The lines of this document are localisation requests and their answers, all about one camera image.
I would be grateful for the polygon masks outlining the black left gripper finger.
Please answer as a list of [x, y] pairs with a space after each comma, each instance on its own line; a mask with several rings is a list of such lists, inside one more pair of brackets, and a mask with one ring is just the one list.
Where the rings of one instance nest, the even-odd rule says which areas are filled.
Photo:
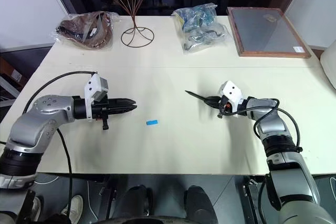
[[115, 114], [123, 114], [130, 112], [137, 108], [137, 105], [123, 105], [123, 106], [113, 106], [109, 108], [109, 114], [115, 115]]
[[109, 99], [109, 107], [130, 107], [135, 106], [135, 101], [126, 98]]

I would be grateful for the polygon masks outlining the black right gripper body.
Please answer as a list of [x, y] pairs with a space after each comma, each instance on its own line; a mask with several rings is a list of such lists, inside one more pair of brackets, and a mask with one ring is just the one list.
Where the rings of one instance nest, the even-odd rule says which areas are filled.
[[229, 102], [229, 98], [225, 95], [221, 96], [218, 102], [218, 115], [219, 119], [222, 119], [223, 116], [229, 115], [233, 112], [233, 106]]

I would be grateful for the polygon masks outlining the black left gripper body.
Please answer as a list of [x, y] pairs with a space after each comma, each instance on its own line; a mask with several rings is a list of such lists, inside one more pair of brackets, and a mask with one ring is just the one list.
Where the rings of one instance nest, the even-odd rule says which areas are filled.
[[92, 118], [95, 120], [102, 120], [102, 129], [108, 130], [108, 96], [105, 95], [100, 101], [94, 101], [91, 105]]

